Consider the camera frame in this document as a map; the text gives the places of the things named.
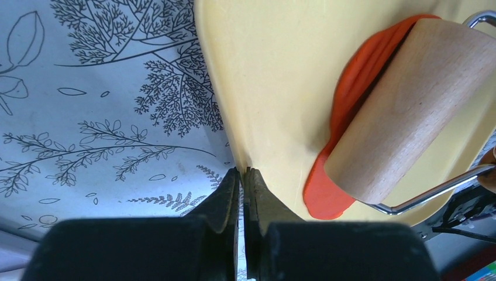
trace branch drawing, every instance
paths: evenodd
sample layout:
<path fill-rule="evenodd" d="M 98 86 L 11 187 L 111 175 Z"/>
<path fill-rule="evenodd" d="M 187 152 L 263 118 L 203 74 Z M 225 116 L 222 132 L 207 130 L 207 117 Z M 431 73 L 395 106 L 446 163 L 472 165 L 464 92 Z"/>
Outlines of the branch drawing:
<path fill-rule="evenodd" d="M 204 172 L 206 177 L 210 179 L 212 189 L 217 189 L 221 185 L 222 177 L 219 174 L 202 165 L 197 165 L 197 168 Z"/>
<path fill-rule="evenodd" d="M 55 17 L 70 30 L 70 44 L 84 67 L 140 56 L 155 59 L 136 97 L 135 112 L 148 114 L 167 135 L 184 137 L 192 128 L 223 130 L 193 17 L 191 0 L 51 0 Z M 160 55 L 175 50 L 177 59 Z"/>
<path fill-rule="evenodd" d="M 195 208 L 198 203 L 200 203 L 206 195 L 199 196 L 193 201 L 191 200 L 191 192 L 188 192 L 188 195 L 183 199 L 182 198 L 182 193 L 178 193 L 177 197 L 174 199 L 171 194 L 168 194 L 167 196 L 159 196 L 159 197 L 144 197 L 144 198 L 137 198 L 137 199 L 129 199 L 128 202 L 145 202 L 145 203 L 153 203 L 153 204 L 167 204 L 165 207 L 166 208 L 171 208 L 175 212 L 179 212 L 185 208 L 188 208 L 187 210 L 183 211 L 180 216 L 186 215 L 189 213 L 191 210 Z"/>
<path fill-rule="evenodd" d="M 5 161 L 8 167 L 0 168 L 0 193 L 5 193 L 9 197 L 12 193 L 19 193 L 19 190 L 26 191 L 29 185 L 27 174 L 41 173 L 37 166 L 39 162 L 51 160 L 59 169 L 56 174 L 47 175 L 45 178 L 53 180 L 53 184 L 61 186 L 74 186 L 76 184 L 75 172 L 84 167 L 87 168 L 100 160 L 108 160 L 109 157 L 129 151 L 129 155 L 123 158 L 123 163 L 114 166 L 116 169 L 116 181 L 124 181 L 127 174 L 134 174 L 140 164 L 148 163 L 149 160 L 166 160 L 176 149 L 201 152 L 212 155 L 202 149 L 174 146 L 158 145 L 145 142 L 147 129 L 140 130 L 137 126 L 131 125 L 131 133 L 121 131 L 121 122 L 116 120 L 110 122 L 88 122 L 79 123 L 82 138 L 79 146 L 75 144 L 62 145 L 60 142 L 50 139 L 48 132 L 39 135 L 13 135 L 5 133 L 3 135 L 4 144 L 16 143 L 22 148 L 23 153 L 34 152 L 35 158 L 27 162 Z"/>

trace black clamp jaw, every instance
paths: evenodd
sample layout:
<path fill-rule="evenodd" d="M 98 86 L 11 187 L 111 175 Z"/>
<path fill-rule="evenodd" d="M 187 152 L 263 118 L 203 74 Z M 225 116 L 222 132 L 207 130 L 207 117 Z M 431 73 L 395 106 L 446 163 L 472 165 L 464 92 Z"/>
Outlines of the black clamp jaw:
<path fill-rule="evenodd" d="M 23 280 L 236 280 L 241 181 L 230 169 L 182 218 L 63 221 L 43 238 Z M 256 169 L 247 170 L 243 191 L 249 279 L 439 280 L 405 225 L 306 222 Z"/>

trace metal handle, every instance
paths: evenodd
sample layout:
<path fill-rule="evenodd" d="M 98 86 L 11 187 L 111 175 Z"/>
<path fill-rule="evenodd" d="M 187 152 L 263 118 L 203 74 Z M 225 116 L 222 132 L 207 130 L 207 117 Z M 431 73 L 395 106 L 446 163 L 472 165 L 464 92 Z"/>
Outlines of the metal handle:
<path fill-rule="evenodd" d="M 467 20 L 463 22 L 464 25 L 474 28 L 480 22 L 487 22 L 490 25 L 496 27 L 496 12 L 487 10 L 471 15 Z"/>
<path fill-rule="evenodd" d="M 458 186 L 461 186 L 464 183 L 467 183 L 471 180 L 474 180 L 477 178 L 478 175 L 489 172 L 492 169 L 495 169 L 496 165 L 495 164 L 484 164 L 477 166 L 457 177 L 454 179 L 451 179 L 445 183 L 442 183 L 436 187 L 434 187 L 431 190 L 428 190 L 419 196 L 416 196 L 400 205 L 394 206 L 394 207 L 389 207 L 384 204 L 367 204 L 364 203 L 367 206 L 370 206 L 374 209 L 376 209 L 379 212 L 382 212 L 387 215 L 400 215 L 403 214 L 404 212 L 413 209 L 417 207 L 418 205 L 421 205 L 423 203 L 428 202 L 429 200 L 432 200 L 436 198 L 437 196 L 446 193 L 452 189 L 455 189 Z"/>

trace orange polymer clay sheet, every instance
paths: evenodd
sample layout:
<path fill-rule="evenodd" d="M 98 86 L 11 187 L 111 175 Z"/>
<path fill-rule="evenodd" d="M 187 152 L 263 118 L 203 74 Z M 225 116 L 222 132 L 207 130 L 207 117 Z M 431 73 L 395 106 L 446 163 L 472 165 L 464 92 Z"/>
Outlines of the orange polymer clay sheet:
<path fill-rule="evenodd" d="M 336 87 L 330 117 L 331 137 L 317 156 L 305 183 L 303 200 L 310 215 L 321 220 L 332 220 L 343 214 L 355 199 L 341 190 L 324 171 L 324 163 L 337 142 L 365 102 L 370 87 L 377 81 L 384 66 L 420 19 L 433 15 L 412 16 L 374 34 L 357 51 L 346 66 Z"/>

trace botanical line drawing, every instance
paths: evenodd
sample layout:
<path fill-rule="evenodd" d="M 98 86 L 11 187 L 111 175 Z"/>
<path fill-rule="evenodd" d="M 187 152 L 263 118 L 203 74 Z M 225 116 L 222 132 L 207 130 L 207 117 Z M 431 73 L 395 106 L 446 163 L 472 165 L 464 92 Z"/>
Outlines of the botanical line drawing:
<path fill-rule="evenodd" d="M 27 98 L 29 96 L 24 80 L 5 76 L 20 66 L 28 66 L 42 50 L 44 42 L 44 27 L 38 12 L 22 15 L 9 32 L 7 38 L 7 64 L 0 61 L 0 107 L 8 114 L 13 115 L 5 98 Z"/>
<path fill-rule="evenodd" d="M 193 17 L 192 0 L 51 0 L 55 18 L 68 27 L 70 48 L 85 67 L 151 57 L 135 112 L 147 114 L 167 135 L 192 128 L 223 130 Z M 176 52 L 167 59 L 163 52 Z"/>
<path fill-rule="evenodd" d="M 246 268 L 244 269 L 241 269 L 241 268 L 238 268 L 237 269 L 237 279 L 238 281 L 246 281 Z"/>
<path fill-rule="evenodd" d="M 214 171 L 203 165 L 197 165 L 197 168 L 204 172 L 206 177 L 210 179 L 210 182 L 212 183 L 210 186 L 212 186 L 212 189 L 217 189 L 217 187 L 221 185 L 222 177 L 219 174 L 216 174 Z"/>
<path fill-rule="evenodd" d="M 186 215 L 188 212 L 193 210 L 195 206 L 200 203 L 200 201 L 203 200 L 203 198 L 206 197 L 206 195 L 197 197 L 193 201 L 191 200 L 191 192 L 188 192 L 188 195 L 183 199 L 182 198 L 182 193 L 178 193 L 177 197 L 174 199 L 171 194 L 168 194 L 167 196 L 159 196 L 159 197 L 144 197 L 144 198 L 137 198 L 137 199 L 129 199 L 128 202 L 145 202 L 145 203 L 153 203 L 153 204 L 166 204 L 166 208 L 171 208 L 175 212 L 179 212 L 185 208 L 188 208 L 187 210 L 183 211 L 180 216 Z"/>
<path fill-rule="evenodd" d="M 75 88 L 58 88 L 57 91 L 63 95 L 85 95 L 85 91 L 81 91 Z"/>
<path fill-rule="evenodd" d="M 166 178 L 165 174 L 156 174 L 155 176 L 149 178 L 148 180 L 163 180 Z"/>
<path fill-rule="evenodd" d="M 33 219 L 27 215 L 21 215 L 23 219 L 26 221 L 33 221 Z M 35 226 L 43 227 L 43 228 L 50 228 L 55 225 L 55 223 L 58 221 L 58 218 L 54 215 L 42 215 L 39 219 L 39 223 L 31 222 L 30 224 L 23 225 L 19 227 L 18 229 L 28 229 L 28 228 L 33 228 Z"/>
<path fill-rule="evenodd" d="M 27 162 L 5 161 L 8 167 L 0 168 L 0 193 L 5 193 L 9 197 L 12 193 L 19 193 L 19 190 L 26 191 L 29 184 L 27 174 L 41 173 L 36 165 L 41 161 L 52 160 L 60 172 L 50 174 L 45 178 L 53 180 L 53 184 L 61 186 L 74 186 L 76 184 L 75 172 L 81 167 L 87 168 L 100 160 L 108 160 L 124 151 L 128 156 L 123 158 L 120 166 L 116 169 L 115 180 L 124 181 L 127 174 L 134 174 L 140 164 L 148 163 L 149 160 L 166 160 L 176 149 L 191 152 L 201 152 L 215 157 L 214 154 L 202 149 L 175 145 L 158 145 L 145 142 L 147 129 L 140 130 L 137 126 L 131 125 L 126 133 L 121 130 L 120 120 L 110 122 L 88 122 L 78 123 L 82 138 L 79 145 L 65 144 L 50 139 L 48 132 L 38 135 L 14 135 L 5 133 L 4 143 L 16 143 L 21 146 L 23 153 L 35 152 L 33 160 Z"/>
<path fill-rule="evenodd" d="M 97 195 L 96 193 L 92 192 L 92 193 L 86 194 L 85 197 L 94 197 L 96 195 Z M 93 204 L 98 205 L 98 197 L 93 198 Z"/>
<path fill-rule="evenodd" d="M 45 199 L 39 200 L 38 203 L 40 203 L 40 204 L 53 204 L 53 203 L 56 203 L 59 201 L 60 201 L 59 198 L 45 198 Z"/>

